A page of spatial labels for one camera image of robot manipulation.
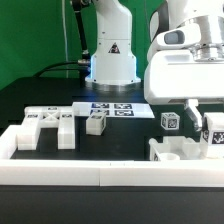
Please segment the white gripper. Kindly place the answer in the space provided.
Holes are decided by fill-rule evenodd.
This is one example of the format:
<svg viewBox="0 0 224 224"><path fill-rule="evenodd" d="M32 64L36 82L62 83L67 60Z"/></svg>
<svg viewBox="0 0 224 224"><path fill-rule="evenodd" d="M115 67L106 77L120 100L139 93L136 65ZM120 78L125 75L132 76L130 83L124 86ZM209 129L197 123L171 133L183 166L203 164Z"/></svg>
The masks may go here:
<svg viewBox="0 0 224 224"><path fill-rule="evenodd" d="M224 63L195 62L188 50L164 50L150 60L144 97L151 105L183 104L196 132L202 130L200 103L224 101Z"/></svg>

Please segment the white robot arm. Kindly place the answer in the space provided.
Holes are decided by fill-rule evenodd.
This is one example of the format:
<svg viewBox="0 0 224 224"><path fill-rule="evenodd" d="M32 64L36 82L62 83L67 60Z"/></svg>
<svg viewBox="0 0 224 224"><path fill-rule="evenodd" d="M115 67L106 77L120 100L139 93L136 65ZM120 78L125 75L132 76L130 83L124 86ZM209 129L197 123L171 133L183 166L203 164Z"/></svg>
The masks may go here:
<svg viewBox="0 0 224 224"><path fill-rule="evenodd" d="M151 105L182 104L196 130L202 103L224 102L224 0L164 0L150 18L151 45L142 79L131 51L132 14L119 0L71 0L73 10L94 5L97 50L88 87L108 91L144 84Z"/></svg>

